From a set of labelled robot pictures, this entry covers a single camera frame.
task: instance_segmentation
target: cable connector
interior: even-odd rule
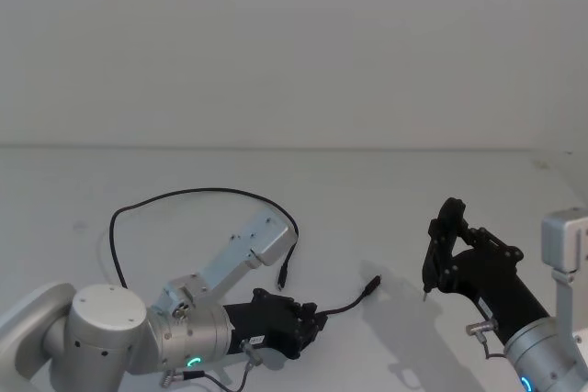
[[[373,279],[369,281],[369,283],[364,288],[364,291],[361,293],[362,297],[371,296],[371,294],[376,291],[376,288],[382,283],[381,275],[377,275]]]
[[[251,369],[263,364],[263,357],[248,340],[243,340],[239,346],[241,347],[241,350],[249,357],[249,364],[252,366]]]
[[[486,321],[482,321],[480,323],[473,323],[471,325],[466,326],[466,333],[469,336],[475,336],[478,339],[478,342],[484,348],[484,354],[486,355],[486,360],[489,358],[506,358],[501,353],[490,353],[488,349],[488,340],[484,335],[485,332],[494,332],[498,330],[498,322],[496,319],[489,319]]]
[[[284,262],[282,267],[279,269],[277,275],[277,290],[281,291],[286,286],[286,279],[288,278],[288,262]]]
[[[205,375],[206,373],[204,371],[176,371],[175,369],[170,369],[164,372],[159,386],[167,389],[173,383],[196,380],[197,378],[203,378]]]

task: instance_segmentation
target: white table surface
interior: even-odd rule
[[[448,196],[468,205],[526,258],[519,274],[552,312],[555,284],[540,261],[541,218],[580,201],[530,152],[0,150],[0,311],[49,281],[114,281],[107,252],[112,212],[166,191],[233,186],[274,198],[300,224],[285,294],[321,307],[355,298],[382,274],[378,293],[333,317],[298,361],[268,356],[248,392],[503,391],[521,389],[505,360],[485,361],[466,324],[468,300],[438,292],[422,303],[427,227]],[[163,284],[205,265],[258,209],[238,196],[180,196],[122,217],[119,257],[130,288],[150,304]],[[277,266],[250,273],[227,296],[274,290]],[[501,350],[496,339],[491,348]],[[243,363],[230,360],[235,381]],[[159,375],[127,375],[121,391],[155,392]],[[46,374],[36,382],[49,391]],[[183,385],[182,390],[216,391]]]

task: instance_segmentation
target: black cable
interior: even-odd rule
[[[279,272],[279,276],[277,278],[277,286],[281,290],[284,287],[284,285],[286,284],[286,278],[288,277],[289,260],[292,257],[292,253],[294,253],[294,249],[296,248],[296,244],[298,243],[299,229],[298,229],[298,224],[296,223],[296,220],[281,205],[279,205],[277,202],[272,201],[271,199],[268,199],[265,196],[260,196],[260,195],[256,195],[255,193],[246,192],[244,190],[238,190],[238,189],[234,189],[234,188],[227,188],[227,187],[202,187],[202,188],[188,188],[185,190],[176,190],[174,192],[164,193],[163,195],[151,197],[151,198],[146,199],[146,200],[139,202],[137,204],[133,204],[132,206],[126,206],[123,208],[119,208],[117,211],[115,211],[114,214],[112,215],[112,218],[110,219],[110,227],[108,229],[108,237],[110,240],[110,253],[112,254],[112,262],[114,263],[114,267],[117,270],[117,274],[119,275],[120,284],[123,287],[127,288],[127,281],[125,280],[125,277],[122,273],[122,269],[120,268],[120,262],[119,262],[119,258],[117,256],[117,249],[114,244],[114,227],[115,227],[115,223],[116,223],[119,215],[121,213],[124,213],[125,211],[130,211],[130,210],[134,210],[135,208],[146,206],[148,204],[151,204],[152,202],[159,201],[160,199],[165,199],[170,196],[186,195],[186,194],[190,194],[190,193],[231,193],[234,195],[251,197],[253,199],[257,199],[258,201],[265,202],[269,206],[272,206],[272,207],[278,209],[286,218],[288,218],[288,220],[292,224],[292,228],[294,229],[294,232],[296,233],[297,239],[294,242],[294,244],[290,247],[290,249],[288,251],[288,255],[286,256],[286,259],[284,260],[284,263],[282,264],[282,267]]]
[[[490,353],[490,351],[488,350],[487,342],[482,342],[481,345],[484,347],[484,354],[486,355],[486,360],[488,360],[489,358],[506,358],[506,355],[504,355],[503,353]]]
[[[219,380],[217,380],[214,376],[204,374],[204,378],[207,378],[208,380],[210,380],[212,383],[214,383],[215,385],[220,387],[222,390],[224,390],[224,392],[243,392],[243,390],[245,389],[245,383],[247,383],[247,376],[249,375],[250,372],[251,372],[251,370],[245,369],[245,372],[243,373],[243,380],[241,381],[241,385],[239,386],[239,388],[237,390],[229,389],[223,383],[221,383]]]
[[[212,383],[214,383],[215,385],[217,385],[218,387],[220,387],[222,390],[224,390],[224,392],[243,392],[243,390],[245,389],[245,384],[247,383],[247,376],[249,376],[249,373],[251,372],[251,370],[253,368],[254,368],[253,365],[249,364],[249,363],[245,366],[245,370],[243,372],[243,380],[241,381],[241,385],[239,386],[239,388],[237,390],[229,389],[223,383],[221,383],[219,380],[217,380],[214,376],[208,375],[204,371],[184,371],[183,375],[184,375],[184,381],[196,380],[199,378],[206,378],[206,379],[210,380]]]
[[[323,314],[325,316],[332,316],[334,314],[341,314],[342,312],[346,312],[349,309],[355,308],[357,305],[359,305],[359,303],[361,303],[361,301],[364,298],[366,298],[371,293],[373,293],[376,290],[376,288],[379,286],[379,284],[381,284],[381,282],[382,282],[381,276],[377,275],[376,277],[374,277],[373,279],[371,279],[369,281],[369,283],[366,285],[366,287],[364,288],[362,293],[359,295],[359,297],[354,302],[350,303],[346,307],[342,307],[342,308],[338,308],[338,309],[327,309],[326,311],[322,311],[319,314]]]

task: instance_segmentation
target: white wall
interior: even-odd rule
[[[569,142],[587,18],[588,0],[0,0],[0,143]]]

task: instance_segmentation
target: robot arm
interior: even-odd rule
[[[543,261],[553,267],[558,284],[557,317],[552,318],[516,275],[522,252],[486,229],[469,228],[464,210],[462,201],[449,198],[431,221],[425,294],[439,288],[469,298],[485,321],[469,325],[467,333],[484,345],[488,358],[483,333],[493,331],[527,392],[585,390],[588,308],[582,299],[588,274],[582,274],[582,264],[588,256],[588,211],[555,213],[543,221]],[[454,256],[457,238],[471,249]]]
[[[316,305],[254,291],[217,302],[251,269],[273,264],[297,235],[264,210],[205,270],[170,282],[150,308],[120,286],[46,286],[0,319],[0,392],[36,392],[29,379],[51,359],[57,392],[115,392],[126,371],[148,374],[269,347],[295,359],[326,322]]]

